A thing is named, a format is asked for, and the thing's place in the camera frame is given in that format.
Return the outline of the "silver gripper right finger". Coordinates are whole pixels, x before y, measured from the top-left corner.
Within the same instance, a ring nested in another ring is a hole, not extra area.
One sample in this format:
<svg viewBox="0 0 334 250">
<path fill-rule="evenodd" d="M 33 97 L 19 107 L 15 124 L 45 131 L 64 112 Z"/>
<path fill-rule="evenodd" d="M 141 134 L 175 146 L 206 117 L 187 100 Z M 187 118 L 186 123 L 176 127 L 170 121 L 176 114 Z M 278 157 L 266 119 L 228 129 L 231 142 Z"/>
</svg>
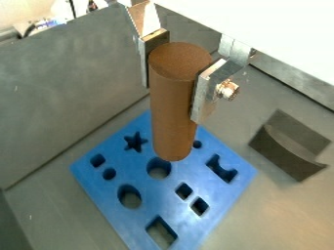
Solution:
<svg viewBox="0 0 334 250">
<path fill-rule="evenodd" d="M 240 92 L 234 75 L 248 65 L 252 47 L 220 35 L 219 58 L 199 72 L 195 80 L 191 121 L 200 124 L 212 113 L 220 99 L 231 101 Z"/>
</svg>

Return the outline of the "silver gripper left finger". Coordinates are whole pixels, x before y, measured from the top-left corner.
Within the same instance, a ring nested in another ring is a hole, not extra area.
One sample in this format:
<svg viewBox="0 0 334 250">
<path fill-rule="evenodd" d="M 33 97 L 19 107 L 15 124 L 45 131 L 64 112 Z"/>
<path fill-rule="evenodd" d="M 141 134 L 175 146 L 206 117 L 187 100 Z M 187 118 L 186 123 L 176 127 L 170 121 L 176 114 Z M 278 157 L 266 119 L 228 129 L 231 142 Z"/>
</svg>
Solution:
<svg viewBox="0 0 334 250">
<path fill-rule="evenodd" d="M 135 28 L 140 61 L 141 85 L 148 87 L 148 54 L 170 42 L 170 31 L 162 27 L 155 4 L 151 0 L 131 0 L 127 13 Z"/>
</svg>

